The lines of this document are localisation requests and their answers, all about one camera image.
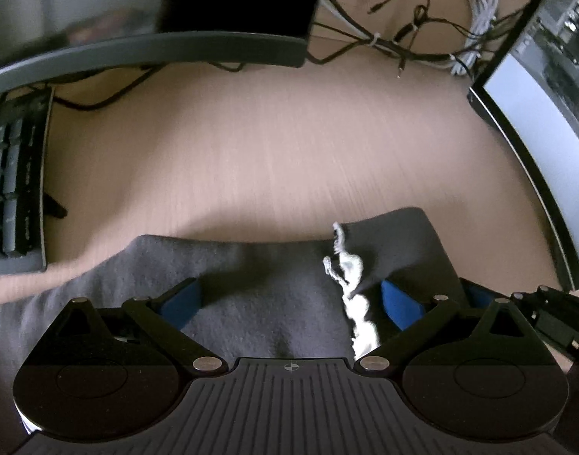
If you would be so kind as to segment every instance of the ribbed gray panel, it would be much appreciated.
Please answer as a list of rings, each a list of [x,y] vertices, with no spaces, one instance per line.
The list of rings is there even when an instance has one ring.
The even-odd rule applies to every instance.
[[[17,455],[462,453],[568,455],[547,435],[493,445],[453,438],[418,419],[390,381],[340,359],[242,359],[225,376],[194,381],[173,413],[137,435],[70,444],[37,434]]]

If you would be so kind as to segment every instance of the black mechanical device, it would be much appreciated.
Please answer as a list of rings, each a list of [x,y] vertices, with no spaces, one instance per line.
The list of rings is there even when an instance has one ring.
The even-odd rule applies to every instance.
[[[196,279],[116,309],[75,298],[16,376],[31,433],[16,455],[573,453],[554,437],[568,381],[537,331],[579,362],[579,298],[463,288],[471,307],[395,293],[423,313],[352,366],[229,367],[179,331],[200,306]]]
[[[0,105],[0,274],[47,268],[43,214],[65,210],[43,195],[51,89]]]

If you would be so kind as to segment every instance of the wooden desk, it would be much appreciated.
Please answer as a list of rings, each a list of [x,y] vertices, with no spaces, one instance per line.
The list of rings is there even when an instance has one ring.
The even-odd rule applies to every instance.
[[[92,102],[136,77],[60,88]],[[54,287],[141,234],[240,241],[331,237],[334,221],[428,214],[459,275],[500,292],[557,285],[544,219],[468,81],[355,50],[326,66],[231,74],[170,65],[94,113],[53,109],[49,270],[0,277],[0,302]]]

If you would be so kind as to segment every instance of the computer keyboard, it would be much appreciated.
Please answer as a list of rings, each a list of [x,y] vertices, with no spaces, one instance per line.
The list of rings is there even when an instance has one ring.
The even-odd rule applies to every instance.
[[[0,105],[0,274],[47,268],[43,160],[52,90]]]

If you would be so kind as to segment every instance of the coiled white cable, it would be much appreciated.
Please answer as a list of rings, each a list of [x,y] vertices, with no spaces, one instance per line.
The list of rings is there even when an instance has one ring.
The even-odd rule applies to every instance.
[[[474,36],[466,39],[465,48],[477,43],[477,36],[490,30],[498,11],[498,0],[469,0],[469,4],[472,13],[470,31]],[[460,59],[466,66],[471,68],[479,55],[478,47],[477,50],[462,53]],[[454,63],[452,66],[452,75],[465,75],[466,72],[460,63]]]

